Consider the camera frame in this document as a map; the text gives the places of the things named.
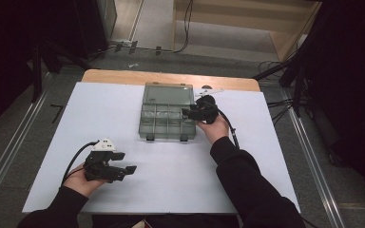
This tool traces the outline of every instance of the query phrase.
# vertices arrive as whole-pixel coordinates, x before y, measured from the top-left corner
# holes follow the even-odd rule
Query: gray floor
[[[153,1],[146,0],[145,6],[150,8],[148,5],[150,2]],[[158,42],[166,44],[167,39],[165,38],[155,39],[154,36],[144,35],[142,28],[144,28],[142,24],[137,26],[135,33],[135,38],[140,40],[139,44],[142,44],[143,41],[147,42],[149,46],[155,43],[159,44]],[[251,58],[247,59],[245,58],[247,53],[236,55],[237,49],[235,50],[235,47],[239,41],[230,45],[231,52],[225,54],[224,58],[220,58],[220,53],[229,47],[220,50],[214,49],[210,45],[204,46],[199,40],[200,35],[194,34],[193,36],[196,37],[192,39],[194,45],[189,46],[190,48],[185,53],[162,53],[160,56],[155,56],[152,51],[137,51],[135,54],[129,55],[127,49],[123,49],[120,52],[105,53],[91,64],[102,69],[249,78],[259,73],[260,62],[276,60],[276,56],[271,55],[270,40],[268,37],[262,37],[262,35],[253,39],[259,39],[259,44],[263,44],[259,48],[259,53],[253,53]],[[266,68],[267,65],[264,64],[260,69],[265,70]],[[77,66],[65,65],[61,74],[50,74],[46,77],[47,97],[41,103],[41,108],[30,125],[28,134],[19,143],[18,149],[13,151],[13,157],[9,160],[11,166],[6,173],[0,175],[2,178],[0,183],[0,227],[15,227],[24,216],[21,211],[28,196],[29,187],[34,181],[55,129],[60,122],[60,118],[55,120],[59,111],[56,105],[65,106],[67,104],[75,83],[81,80],[83,74],[84,72]],[[282,90],[277,84],[278,78],[277,76],[270,76],[259,82],[267,102],[283,100]],[[28,112],[31,96],[32,89],[29,88],[0,117],[0,160],[11,137],[15,134],[17,126]],[[279,113],[281,109],[282,107],[270,108],[271,117]],[[301,111],[301,120],[346,227],[365,227],[365,183],[363,178],[352,168],[338,168],[330,164],[327,149],[315,124],[304,113],[303,109]],[[286,113],[279,120],[276,131],[303,217],[313,222],[317,227],[332,227],[289,113]],[[89,215],[81,215],[80,223],[81,227],[91,227]]]

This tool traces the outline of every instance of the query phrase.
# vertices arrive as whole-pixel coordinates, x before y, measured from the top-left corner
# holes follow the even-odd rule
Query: black long-sleeve shirt
[[[260,174],[257,162],[248,152],[238,150],[229,138],[223,137],[212,145],[210,154],[218,165],[218,177],[238,210],[244,228],[305,227],[296,206]],[[77,215],[87,200],[62,186],[47,209],[28,214],[18,228],[78,227]]]

